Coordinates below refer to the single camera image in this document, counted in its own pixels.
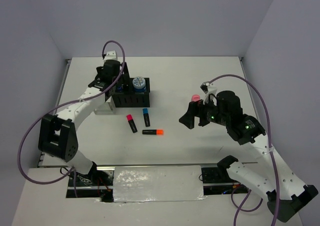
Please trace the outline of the pink capped bottle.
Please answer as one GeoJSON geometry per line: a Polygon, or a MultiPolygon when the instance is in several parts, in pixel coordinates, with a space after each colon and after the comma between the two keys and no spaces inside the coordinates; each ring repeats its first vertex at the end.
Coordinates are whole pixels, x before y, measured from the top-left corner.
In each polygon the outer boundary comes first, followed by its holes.
{"type": "Polygon", "coordinates": [[[201,97],[200,97],[200,95],[198,95],[198,94],[194,94],[194,95],[192,95],[192,97],[191,97],[191,101],[192,102],[197,102],[197,101],[199,101],[201,99],[201,97]]]}

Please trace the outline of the orange highlighter marker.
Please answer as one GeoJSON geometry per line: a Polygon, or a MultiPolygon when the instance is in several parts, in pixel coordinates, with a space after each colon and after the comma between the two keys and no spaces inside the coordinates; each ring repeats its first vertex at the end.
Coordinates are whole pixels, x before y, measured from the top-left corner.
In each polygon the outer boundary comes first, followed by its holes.
{"type": "Polygon", "coordinates": [[[143,135],[163,135],[162,129],[145,129],[142,131],[143,135]]]}

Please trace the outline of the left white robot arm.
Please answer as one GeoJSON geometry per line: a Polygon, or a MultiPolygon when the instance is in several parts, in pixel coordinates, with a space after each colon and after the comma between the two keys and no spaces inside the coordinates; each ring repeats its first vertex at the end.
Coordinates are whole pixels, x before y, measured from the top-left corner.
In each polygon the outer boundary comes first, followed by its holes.
{"type": "Polygon", "coordinates": [[[46,114],[40,124],[38,148],[41,152],[65,162],[76,171],[86,185],[93,185],[105,173],[79,150],[77,130],[94,110],[104,106],[116,89],[117,81],[126,72],[115,51],[103,55],[103,65],[97,67],[95,79],[83,94],[55,115],[46,114]]]}

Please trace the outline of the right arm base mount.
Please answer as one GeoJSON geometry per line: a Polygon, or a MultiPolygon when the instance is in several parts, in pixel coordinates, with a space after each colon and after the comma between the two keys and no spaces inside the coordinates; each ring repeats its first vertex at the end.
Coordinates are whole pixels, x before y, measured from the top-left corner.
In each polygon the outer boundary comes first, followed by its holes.
{"type": "Polygon", "coordinates": [[[203,184],[204,195],[231,194],[240,183],[222,172],[218,167],[202,167],[198,179],[203,184]]]}

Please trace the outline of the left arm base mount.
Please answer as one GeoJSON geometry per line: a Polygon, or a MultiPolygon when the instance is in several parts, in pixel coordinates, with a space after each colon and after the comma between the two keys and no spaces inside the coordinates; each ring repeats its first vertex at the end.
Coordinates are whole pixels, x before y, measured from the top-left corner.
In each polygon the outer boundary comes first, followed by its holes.
{"type": "Polygon", "coordinates": [[[66,198],[95,198],[101,202],[114,202],[113,196],[113,170],[103,170],[102,176],[95,182],[76,176],[74,187],[74,175],[68,177],[66,198]]]}

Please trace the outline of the blue round tin back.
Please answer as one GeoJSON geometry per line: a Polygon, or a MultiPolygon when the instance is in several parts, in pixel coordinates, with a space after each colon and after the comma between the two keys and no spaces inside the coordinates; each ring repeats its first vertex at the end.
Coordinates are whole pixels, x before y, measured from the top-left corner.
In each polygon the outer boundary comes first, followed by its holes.
{"type": "Polygon", "coordinates": [[[132,86],[135,92],[145,92],[147,88],[146,79],[144,77],[135,77],[132,80],[132,86]]]}

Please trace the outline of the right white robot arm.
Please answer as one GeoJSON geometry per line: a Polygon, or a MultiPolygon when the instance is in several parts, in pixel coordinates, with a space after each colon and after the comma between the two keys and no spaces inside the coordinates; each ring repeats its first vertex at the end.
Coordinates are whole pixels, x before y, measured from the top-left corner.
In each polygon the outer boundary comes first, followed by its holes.
{"type": "Polygon", "coordinates": [[[204,82],[201,89],[205,98],[191,101],[179,122],[193,129],[197,117],[201,127],[210,123],[224,126],[227,134],[264,169],[265,176],[229,155],[217,164],[218,178],[233,179],[247,186],[267,202],[269,211],[277,214],[279,221],[289,221],[318,195],[318,190],[299,179],[276,149],[269,146],[265,129],[256,118],[243,113],[240,99],[233,91],[218,92],[209,82],[204,82]]]}

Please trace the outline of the white slotted container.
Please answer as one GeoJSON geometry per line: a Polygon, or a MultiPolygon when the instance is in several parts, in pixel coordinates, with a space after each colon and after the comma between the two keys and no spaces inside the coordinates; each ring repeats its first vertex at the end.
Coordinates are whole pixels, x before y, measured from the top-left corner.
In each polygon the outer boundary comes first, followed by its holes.
{"type": "Polygon", "coordinates": [[[96,115],[113,115],[116,112],[116,106],[113,98],[109,97],[104,104],[94,110],[96,115]]]}

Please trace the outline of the pink highlighter marker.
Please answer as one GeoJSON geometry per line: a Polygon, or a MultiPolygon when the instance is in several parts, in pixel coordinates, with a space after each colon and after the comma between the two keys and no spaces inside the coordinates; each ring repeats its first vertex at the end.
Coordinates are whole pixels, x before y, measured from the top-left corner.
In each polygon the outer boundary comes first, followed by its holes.
{"type": "Polygon", "coordinates": [[[131,115],[131,114],[128,114],[128,115],[126,116],[126,118],[127,118],[127,121],[128,121],[128,123],[129,123],[129,126],[130,126],[132,132],[133,132],[133,133],[137,133],[137,127],[136,127],[136,124],[135,124],[135,122],[134,122],[134,119],[133,119],[132,115],[131,115]]]}

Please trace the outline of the blue highlighter marker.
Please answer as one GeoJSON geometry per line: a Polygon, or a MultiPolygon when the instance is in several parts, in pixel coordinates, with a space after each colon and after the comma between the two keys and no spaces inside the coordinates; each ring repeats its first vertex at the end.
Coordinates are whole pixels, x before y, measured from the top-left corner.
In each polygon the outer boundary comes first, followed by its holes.
{"type": "Polygon", "coordinates": [[[143,119],[146,127],[150,127],[150,117],[149,117],[149,112],[147,108],[143,108],[142,110],[143,113],[143,119]]]}

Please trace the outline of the black slotted container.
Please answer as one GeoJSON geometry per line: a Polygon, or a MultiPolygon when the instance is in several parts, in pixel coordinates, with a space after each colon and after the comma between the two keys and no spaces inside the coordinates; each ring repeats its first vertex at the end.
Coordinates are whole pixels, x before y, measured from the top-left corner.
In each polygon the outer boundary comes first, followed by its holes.
{"type": "Polygon", "coordinates": [[[146,86],[144,92],[137,92],[133,87],[133,78],[127,91],[116,90],[112,94],[112,100],[116,108],[148,108],[150,107],[150,79],[145,78],[146,86]]]}

